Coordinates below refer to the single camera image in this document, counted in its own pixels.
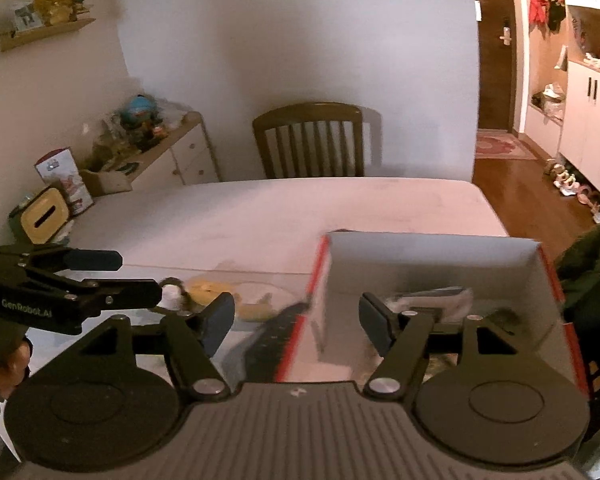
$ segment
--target red doormat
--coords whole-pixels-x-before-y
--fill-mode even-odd
[[[475,158],[536,160],[536,156],[516,136],[494,132],[478,132]]]

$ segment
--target chair backrest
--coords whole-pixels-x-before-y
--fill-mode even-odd
[[[355,106],[285,106],[256,118],[253,134],[267,178],[365,174],[362,111]]]

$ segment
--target wooden floor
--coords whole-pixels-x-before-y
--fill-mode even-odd
[[[542,242],[554,260],[594,222],[589,208],[562,196],[543,171],[544,160],[477,159],[474,184],[510,236]]]

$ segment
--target brown wooden door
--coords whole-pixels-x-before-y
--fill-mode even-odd
[[[516,55],[516,19],[513,0],[478,0],[480,45],[480,108],[478,128],[511,131],[513,124]],[[511,44],[500,39],[504,27],[511,30]]]

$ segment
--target open box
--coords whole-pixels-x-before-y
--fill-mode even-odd
[[[311,309],[296,323],[278,379],[356,377],[368,362],[369,345],[358,320],[360,295],[385,298],[446,286],[472,289],[472,314],[513,311],[524,327],[526,345],[586,391],[577,342],[565,331],[560,314],[560,284],[541,245],[522,238],[463,235],[325,236],[310,284]]]

